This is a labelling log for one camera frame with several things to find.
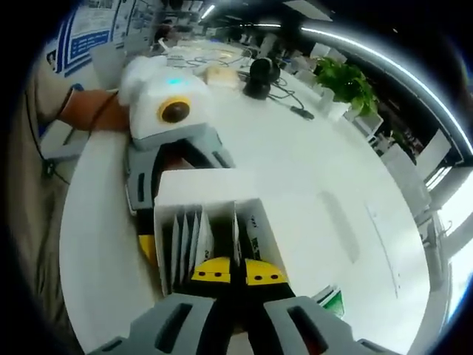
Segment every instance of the robot eye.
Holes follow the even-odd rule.
[[[187,98],[174,97],[161,104],[158,118],[169,124],[176,124],[185,120],[190,112],[191,105]]]

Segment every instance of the ceiling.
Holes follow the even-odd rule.
[[[295,7],[303,9],[304,14],[284,4],[286,0],[216,0],[206,3],[217,6],[208,21],[220,25],[278,23],[282,25],[277,30],[279,36],[307,54],[315,40],[302,33],[300,27],[314,22],[311,18],[317,18],[317,14],[321,18],[329,16],[334,24],[355,28],[384,45],[398,48],[415,66],[423,68],[435,89],[439,89],[455,106],[468,97],[466,74],[461,63],[473,68],[473,39],[471,30],[465,30],[471,12],[464,8],[467,1],[461,5],[455,4],[456,1],[460,0],[451,0],[448,4],[433,4],[428,0],[298,1]],[[316,9],[308,12],[311,6]],[[369,64],[357,64],[370,70]],[[391,95],[397,101],[396,106],[412,120],[420,138],[429,141],[439,123],[410,93],[399,90],[396,85],[393,87],[392,81],[384,80],[383,73],[371,72],[383,94]],[[472,117],[463,119],[462,125],[473,138],[473,112]]]

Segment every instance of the desk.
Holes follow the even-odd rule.
[[[336,283],[354,337],[406,353],[429,295],[409,208],[361,133],[318,115],[316,95],[286,72],[282,77],[313,121],[270,100],[212,88],[215,127],[236,166],[255,173],[294,292],[312,297]],[[86,352],[126,337],[130,322],[159,299],[128,216],[126,145],[121,134],[92,135],[64,208],[61,282]]]

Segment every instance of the yellow ring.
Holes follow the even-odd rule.
[[[183,102],[184,104],[187,104],[187,106],[191,107],[191,101],[187,97],[185,97],[185,96],[172,96],[172,97],[168,98],[166,101],[164,101],[161,104],[160,108],[157,111],[157,119],[162,121],[162,122],[166,122],[166,121],[163,120],[164,110],[167,109],[172,104],[176,104],[176,103],[179,103],[179,102]]]

